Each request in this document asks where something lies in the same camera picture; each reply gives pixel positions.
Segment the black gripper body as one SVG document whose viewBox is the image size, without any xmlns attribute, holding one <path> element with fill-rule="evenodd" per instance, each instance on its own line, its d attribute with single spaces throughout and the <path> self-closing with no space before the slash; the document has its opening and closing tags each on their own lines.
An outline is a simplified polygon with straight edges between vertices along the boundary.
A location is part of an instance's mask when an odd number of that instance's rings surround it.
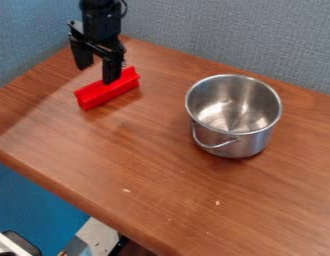
<svg viewBox="0 0 330 256">
<path fill-rule="evenodd" d="M 83 9 L 81 20 L 68 22 L 69 43 L 72 40 L 84 43 L 93 56 L 123 59 L 125 47 L 119 39 L 123 16 L 120 9 Z"/>
</svg>

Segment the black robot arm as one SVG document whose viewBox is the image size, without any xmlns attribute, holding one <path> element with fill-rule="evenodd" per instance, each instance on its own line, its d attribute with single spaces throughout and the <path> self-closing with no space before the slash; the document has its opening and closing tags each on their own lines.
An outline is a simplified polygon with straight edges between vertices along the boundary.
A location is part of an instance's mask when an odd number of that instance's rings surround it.
<svg viewBox="0 0 330 256">
<path fill-rule="evenodd" d="M 124 0 L 80 0 L 81 20 L 71 20 L 68 39 L 80 70 L 103 59 L 103 82 L 111 84 L 121 77 L 125 47 L 119 39 L 121 19 L 127 14 Z"/>
</svg>

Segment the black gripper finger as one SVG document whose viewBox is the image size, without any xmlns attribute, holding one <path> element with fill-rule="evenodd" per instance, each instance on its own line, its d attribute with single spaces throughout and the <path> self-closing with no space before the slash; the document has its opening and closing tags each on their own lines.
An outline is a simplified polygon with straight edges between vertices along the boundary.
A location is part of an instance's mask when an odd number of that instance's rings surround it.
<svg viewBox="0 0 330 256">
<path fill-rule="evenodd" d="M 91 52 L 89 47 L 76 40 L 71 41 L 71 49 L 77 68 L 84 70 L 93 64 L 93 53 Z"/>
<path fill-rule="evenodd" d="M 103 59 L 103 82 L 111 84 L 121 76 L 123 59 Z"/>
</svg>

